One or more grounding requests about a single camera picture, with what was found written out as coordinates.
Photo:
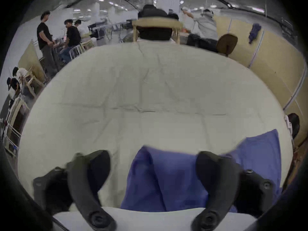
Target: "blue towel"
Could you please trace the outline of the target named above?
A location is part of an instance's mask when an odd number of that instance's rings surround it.
[[[243,169],[252,169],[275,183],[280,194],[281,156],[277,130],[246,138],[232,156]],[[143,146],[134,158],[122,209],[165,212],[205,207],[208,193],[195,170],[197,155],[166,152]]]

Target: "gray pants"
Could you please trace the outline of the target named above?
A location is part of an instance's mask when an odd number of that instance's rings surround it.
[[[43,57],[46,59],[45,63],[46,63],[47,72],[52,78],[58,72],[58,68],[52,56],[51,48],[49,47],[49,45],[45,45],[44,48],[41,49],[41,51],[43,53]]]

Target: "black t-shirt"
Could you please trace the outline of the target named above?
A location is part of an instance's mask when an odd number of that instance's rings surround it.
[[[50,35],[49,33],[49,29],[48,29],[48,26],[44,23],[44,22],[41,22],[41,24],[38,26],[37,28],[37,36],[38,36],[38,46],[39,46],[39,49],[41,50],[42,48],[44,48],[44,46],[47,44],[46,41],[42,40],[39,33],[41,31],[44,31],[44,34],[45,36],[50,40],[52,41],[52,36]]]
[[[16,78],[13,78],[11,81],[11,87],[13,88],[13,90],[17,90],[17,84],[19,85],[19,82]]]
[[[70,39],[68,42],[68,46],[76,46],[80,43],[81,37],[78,29],[75,26],[70,26],[67,29],[67,37]]]

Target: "beige wall panel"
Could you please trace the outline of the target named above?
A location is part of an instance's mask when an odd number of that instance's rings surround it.
[[[290,104],[287,110],[285,110],[286,115],[290,113],[295,113],[299,117],[300,128],[296,138],[294,139],[295,145],[298,146],[307,136],[308,122],[307,119],[302,116],[301,111],[299,110],[298,105],[295,101]]]
[[[257,53],[293,93],[304,69],[302,54],[285,39],[265,31]]]
[[[31,66],[34,66],[33,72],[35,76],[43,82],[45,79],[44,71],[36,55],[35,47],[32,41],[18,62],[18,67],[25,68],[26,70],[29,70]]]
[[[298,92],[296,101],[301,108],[304,118],[308,121],[308,75],[304,80],[302,88]]]
[[[281,107],[283,107],[290,99],[292,93],[288,90],[287,86],[278,77],[278,75],[268,67],[267,63],[256,56],[250,69],[268,86],[272,93],[276,96]]]
[[[259,44],[260,37],[262,35],[262,29],[259,31],[257,38],[249,44],[249,33],[252,29],[252,25],[244,21],[232,20],[229,33],[237,36],[238,41],[234,51],[229,57],[240,64],[248,67],[251,62],[252,56]]]
[[[231,18],[225,16],[214,16],[213,19],[216,21],[217,34],[219,38],[228,33]]]

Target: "wooden frame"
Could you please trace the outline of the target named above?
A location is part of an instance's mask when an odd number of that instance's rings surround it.
[[[132,21],[133,30],[134,30],[134,36],[133,41],[137,41],[137,26],[139,27],[163,27],[163,28],[172,28],[173,29],[173,35],[177,37],[177,44],[180,44],[180,37],[178,35],[179,30],[183,28],[183,23],[171,19],[171,18],[165,18],[165,17],[145,17],[140,18],[136,21]]]

